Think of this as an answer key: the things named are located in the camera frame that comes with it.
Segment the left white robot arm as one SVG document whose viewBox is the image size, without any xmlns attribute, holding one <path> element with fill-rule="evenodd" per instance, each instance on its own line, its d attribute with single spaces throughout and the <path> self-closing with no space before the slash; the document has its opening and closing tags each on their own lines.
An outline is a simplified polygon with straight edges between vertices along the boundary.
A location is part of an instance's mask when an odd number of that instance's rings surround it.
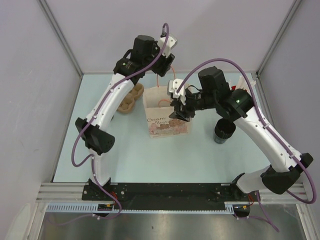
<svg viewBox="0 0 320 240">
<path fill-rule="evenodd" d="M 147 71 L 163 77 L 175 59 L 172 49 L 177 39 L 163 33 L 159 40 L 148 35 L 138 35 L 133 47 L 117 61 L 110 83 L 92 111 L 84 118 L 77 118 L 79 132 L 76 140 L 83 140 L 92 161 L 91 181 L 95 184 L 93 194 L 100 200 L 110 196 L 110 174 L 103 169 L 102 159 L 115 144 L 115 137 L 107 128 L 126 95 L 137 85 Z"/>
</svg>

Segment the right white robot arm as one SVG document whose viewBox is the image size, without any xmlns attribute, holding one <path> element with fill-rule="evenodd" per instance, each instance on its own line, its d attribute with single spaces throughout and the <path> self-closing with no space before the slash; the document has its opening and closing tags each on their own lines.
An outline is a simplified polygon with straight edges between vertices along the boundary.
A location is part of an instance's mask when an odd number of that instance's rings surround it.
<svg viewBox="0 0 320 240">
<path fill-rule="evenodd" d="M 174 107 L 171 119 L 190 121 L 196 111 L 215 109 L 221 121 L 234 131 L 242 129 L 259 147 L 270 165 L 255 172 L 242 173 L 232 182 L 231 196 L 242 201 L 252 191 L 268 189 L 281 195 L 300 178 L 303 168 L 313 161 L 309 153 L 300 153 L 289 146 L 268 120 L 255 108 L 254 99 L 246 90 L 230 89 L 222 70 L 208 67 L 198 73 L 201 89 L 192 93 L 182 79 L 168 82 L 167 93 Z"/>
</svg>

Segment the beige paper takeout bag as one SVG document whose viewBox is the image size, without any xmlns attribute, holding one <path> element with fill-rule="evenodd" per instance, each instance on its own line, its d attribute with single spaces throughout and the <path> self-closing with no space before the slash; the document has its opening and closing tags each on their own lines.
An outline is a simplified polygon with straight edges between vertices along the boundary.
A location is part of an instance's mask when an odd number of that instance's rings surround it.
<svg viewBox="0 0 320 240">
<path fill-rule="evenodd" d="M 174 108 L 167 95 L 167 87 L 159 84 L 156 75 L 156 86 L 146 88 L 142 95 L 143 107 L 149 136 L 152 139 L 183 136 L 191 132 L 192 124 L 179 119 L 169 118 Z"/>
</svg>

